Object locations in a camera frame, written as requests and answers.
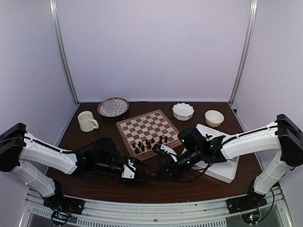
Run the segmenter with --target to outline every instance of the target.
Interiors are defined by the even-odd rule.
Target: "chessboard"
[[[161,110],[155,110],[116,123],[131,157],[145,160],[156,153],[152,147],[162,143],[170,148],[181,145],[179,131]]]

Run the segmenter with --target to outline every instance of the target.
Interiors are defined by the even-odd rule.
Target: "small white bowl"
[[[194,108],[189,104],[178,103],[172,107],[174,117],[180,121],[188,121],[194,115]]]
[[[209,110],[205,113],[205,121],[208,126],[216,128],[222,124],[224,116],[216,110]]]

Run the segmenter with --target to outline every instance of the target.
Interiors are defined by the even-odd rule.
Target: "dark brown tabletop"
[[[220,111],[225,117],[224,122],[217,130],[228,134],[242,132],[241,126],[227,103],[189,103],[194,107],[195,114],[192,119],[185,122],[178,121],[173,117],[172,107],[174,104],[168,102],[133,102],[130,103],[125,114],[115,118],[107,118],[98,114],[98,103],[81,103],[64,134],[60,147],[77,149],[98,138],[111,137],[121,155],[128,156],[116,122],[157,109],[161,109],[179,131],[186,127],[195,127],[198,123],[206,125],[204,114],[207,110],[212,109]],[[77,116],[86,110],[94,114],[100,127],[92,132],[84,133],[80,130]],[[179,146],[175,150],[180,153],[183,147]],[[144,163],[150,166],[150,172],[156,173],[159,169],[156,157],[151,157]],[[236,177],[232,183],[224,183],[204,175],[191,183],[160,181],[151,177],[145,184],[126,186],[119,183],[118,177],[106,174],[98,174],[91,178],[74,178],[49,168],[47,175],[58,180],[62,184],[64,193],[69,196],[113,202],[167,203],[203,201],[245,194],[249,183],[260,173],[261,169],[255,155],[248,154],[240,157]],[[191,179],[197,174],[199,173],[196,171],[187,170],[184,180]]]

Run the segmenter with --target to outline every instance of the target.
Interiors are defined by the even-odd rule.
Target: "white wall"
[[[286,114],[303,129],[303,2],[258,2],[256,27],[236,107],[249,129]],[[276,151],[261,152],[267,165]],[[281,186],[295,226],[303,223],[303,168],[288,173]]]
[[[54,144],[73,109],[49,0],[0,0],[0,134],[18,122]],[[0,226],[17,226],[28,188],[0,173]]]
[[[58,0],[78,98],[228,101],[250,0]]]

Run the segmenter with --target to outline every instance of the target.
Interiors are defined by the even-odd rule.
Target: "white mug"
[[[83,132],[93,131],[99,128],[98,122],[94,119],[91,111],[84,111],[78,115],[80,128]]]

